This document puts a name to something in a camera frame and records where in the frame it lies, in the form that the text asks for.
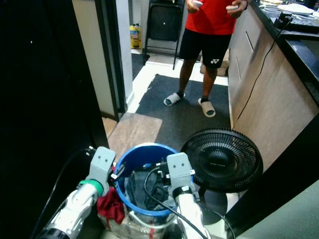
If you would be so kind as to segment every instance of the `red cloth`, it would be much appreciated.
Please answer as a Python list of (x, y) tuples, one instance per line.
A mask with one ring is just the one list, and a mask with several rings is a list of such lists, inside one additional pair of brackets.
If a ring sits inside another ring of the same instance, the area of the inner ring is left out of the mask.
[(97, 202), (98, 213), (106, 217), (106, 222), (109, 225), (109, 220), (113, 219), (117, 224), (121, 224), (124, 217), (124, 207), (115, 188), (110, 188), (104, 197), (98, 198)]
[(236, 19), (226, 10), (233, 0), (200, 0), (203, 6), (187, 17), (186, 28), (202, 34), (230, 35), (234, 33)]
[(151, 228), (150, 229), (150, 233), (149, 233), (149, 239), (153, 239), (154, 237), (154, 232), (155, 232), (155, 229), (154, 228)]

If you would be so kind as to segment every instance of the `fan grille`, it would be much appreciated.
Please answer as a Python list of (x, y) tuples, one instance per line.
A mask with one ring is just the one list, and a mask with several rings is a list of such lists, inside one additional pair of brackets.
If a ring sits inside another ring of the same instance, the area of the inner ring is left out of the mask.
[(257, 146), (246, 136), (229, 129), (205, 129), (183, 146), (199, 186), (240, 192), (262, 175), (263, 162)]

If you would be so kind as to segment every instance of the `blue bucket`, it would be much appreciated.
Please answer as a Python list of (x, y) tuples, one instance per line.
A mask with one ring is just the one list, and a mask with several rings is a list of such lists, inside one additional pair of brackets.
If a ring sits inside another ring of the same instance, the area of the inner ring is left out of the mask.
[[(159, 143), (143, 143), (131, 148), (127, 151), (118, 161), (115, 167), (115, 174), (118, 173), (119, 169), (122, 165), (124, 165), (124, 171), (121, 174), (121, 178), (129, 177), (133, 170), (138, 167), (142, 167), (145, 164), (153, 164), (159, 163), (162, 160), (166, 160), (166, 157), (170, 154), (178, 153), (175, 149), (172, 149), (168, 146)], [(142, 208), (137, 207), (132, 204), (125, 197), (124, 193), (124, 180), (119, 180), (116, 183), (116, 191), (124, 202), (124, 204), (130, 208), (131, 210), (137, 212), (138, 214), (151, 216), (151, 217), (165, 217), (168, 216), (171, 211), (163, 210), (163, 211), (148, 211)]]

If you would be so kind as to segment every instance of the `black sock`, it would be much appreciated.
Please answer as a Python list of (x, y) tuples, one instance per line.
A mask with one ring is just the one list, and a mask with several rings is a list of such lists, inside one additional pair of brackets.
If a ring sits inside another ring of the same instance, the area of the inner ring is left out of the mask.
[(208, 96), (202, 96), (200, 102), (203, 103), (203, 102), (207, 102), (208, 101)]
[(184, 98), (184, 91), (178, 91), (176, 94), (178, 94), (180, 98)]

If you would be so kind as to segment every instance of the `yellow bottle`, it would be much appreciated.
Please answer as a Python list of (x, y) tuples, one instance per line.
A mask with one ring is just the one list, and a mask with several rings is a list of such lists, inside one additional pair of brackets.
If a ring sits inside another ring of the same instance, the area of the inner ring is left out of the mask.
[(135, 24), (130, 26), (131, 49), (139, 48), (139, 31)]

